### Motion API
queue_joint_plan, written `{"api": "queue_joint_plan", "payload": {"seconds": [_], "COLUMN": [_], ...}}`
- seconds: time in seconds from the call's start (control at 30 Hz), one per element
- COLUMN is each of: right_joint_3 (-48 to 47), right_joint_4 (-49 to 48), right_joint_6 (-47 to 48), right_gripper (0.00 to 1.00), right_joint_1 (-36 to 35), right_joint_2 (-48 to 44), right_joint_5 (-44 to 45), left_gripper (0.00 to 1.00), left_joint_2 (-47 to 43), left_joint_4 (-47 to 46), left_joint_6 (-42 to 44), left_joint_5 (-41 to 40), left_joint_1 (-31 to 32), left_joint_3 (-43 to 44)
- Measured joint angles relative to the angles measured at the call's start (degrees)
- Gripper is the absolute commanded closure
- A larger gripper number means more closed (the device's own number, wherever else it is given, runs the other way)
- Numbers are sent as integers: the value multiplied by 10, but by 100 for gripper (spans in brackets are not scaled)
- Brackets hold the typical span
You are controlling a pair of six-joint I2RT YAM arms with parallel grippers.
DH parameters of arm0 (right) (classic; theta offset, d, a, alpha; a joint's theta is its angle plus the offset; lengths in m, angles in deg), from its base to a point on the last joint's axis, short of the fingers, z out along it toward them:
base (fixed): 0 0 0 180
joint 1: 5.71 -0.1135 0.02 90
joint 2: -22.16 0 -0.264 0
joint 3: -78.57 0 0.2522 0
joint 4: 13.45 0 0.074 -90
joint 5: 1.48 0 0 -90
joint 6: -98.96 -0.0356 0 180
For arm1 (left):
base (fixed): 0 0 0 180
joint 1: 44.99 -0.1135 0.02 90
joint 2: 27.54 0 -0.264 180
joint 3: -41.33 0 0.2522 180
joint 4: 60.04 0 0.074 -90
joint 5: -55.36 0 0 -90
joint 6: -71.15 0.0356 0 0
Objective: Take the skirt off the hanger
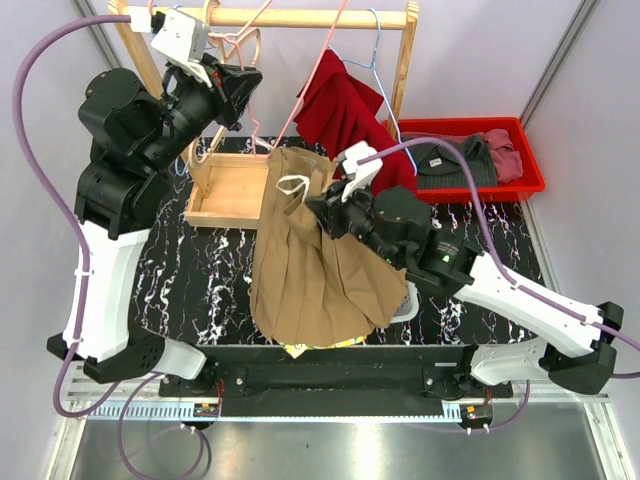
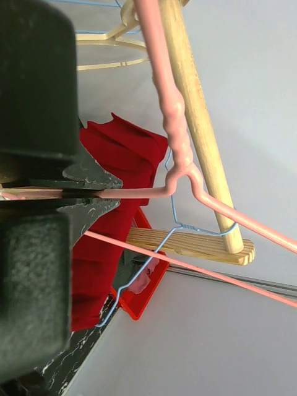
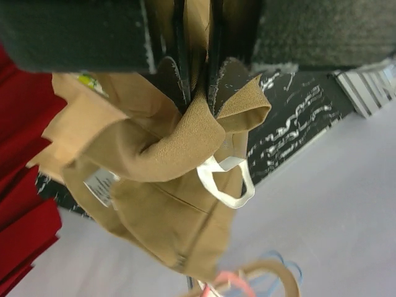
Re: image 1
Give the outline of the pink wire hanger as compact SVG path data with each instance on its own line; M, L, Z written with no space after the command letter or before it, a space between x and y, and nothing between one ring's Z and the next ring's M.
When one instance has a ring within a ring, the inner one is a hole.
M258 24L261 21L269 18L277 19L283 13L291 13L295 20L300 20L302 29L308 29L316 18L326 17L331 21L322 46L317 45L319 39L317 34L313 34L310 40L284 32L267 36L266 54L260 55L258 60L264 61L262 66L266 68L266 93L270 95L270 98L260 100L257 108L248 108L249 117L254 124L254 130L251 134L252 152L255 152L257 148L261 120L266 121L269 134L276 133L279 137L283 137L286 133L302 102L301 98L294 97L294 88L299 86L303 90L308 89L311 77L315 74L320 63L318 59L312 60L311 57L313 54L321 56L328 47L347 3L342 1L333 10L319 10L319 5L316 1L291 1L289 7L283 10L272 8L270 3L252 23L253 27L260 28ZM243 13L241 27L257 9L249 9ZM212 31L222 33L218 30L217 23L212 20L211 9L206 8L205 13L207 24L210 26L209 33Z

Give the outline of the khaki skirt white lining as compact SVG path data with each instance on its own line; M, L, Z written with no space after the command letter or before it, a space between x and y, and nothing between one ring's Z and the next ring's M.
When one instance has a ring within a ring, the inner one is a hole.
M266 165L250 289L258 330L323 348L388 327L408 294L403 272L351 235L331 239L305 204L332 183L334 164L292 147L275 149Z

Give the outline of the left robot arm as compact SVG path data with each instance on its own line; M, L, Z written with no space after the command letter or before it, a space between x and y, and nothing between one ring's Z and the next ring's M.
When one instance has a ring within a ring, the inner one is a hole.
M262 80L255 67L225 65L205 54L206 79L199 81L169 64L163 81L176 83L154 98L131 70L97 75L79 108L92 136L90 162L81 173L74 214L89 247L90 268L83 327L50 337L47 350L81 360L84 373L99 384L160 373L181 378L196 396L215 386L206 355L181 341L129 330L134 275L164 196L172 185L168 169L211 123L239 130L239 119Z

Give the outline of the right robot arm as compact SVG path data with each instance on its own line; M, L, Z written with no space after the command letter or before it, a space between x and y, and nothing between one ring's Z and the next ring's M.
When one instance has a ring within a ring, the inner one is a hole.
M466 396L508 381L548 379L573 393L595 395L614 376L615 332L623 309L563 297L531 281L488 252L431 225L431 208L404 187L342 196L342 183L306 199L333 239L353 236L408 282L493 311L534 333L513 344L466 348L454 384Z

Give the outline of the lemon print skirt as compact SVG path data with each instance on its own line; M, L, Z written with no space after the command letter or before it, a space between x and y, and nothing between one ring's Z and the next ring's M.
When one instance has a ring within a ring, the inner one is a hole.
M298 344L282 344L282 348L291 358L297 359L308 351L345 348L345 347L363 344L365 340L366 340L365 336L359 336L359 337L343 340L337 343L333 343L327 346L313 346L313 345L308 345L304 343L298 343Z

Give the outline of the plain red skirt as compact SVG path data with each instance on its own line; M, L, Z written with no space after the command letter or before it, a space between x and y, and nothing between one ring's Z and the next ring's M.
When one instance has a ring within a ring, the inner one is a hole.
M379 93L351 76L327 50L294 117L296 130L305 142L324 147L331 159L360 141L383 151L397 142L376 119L382 103Z

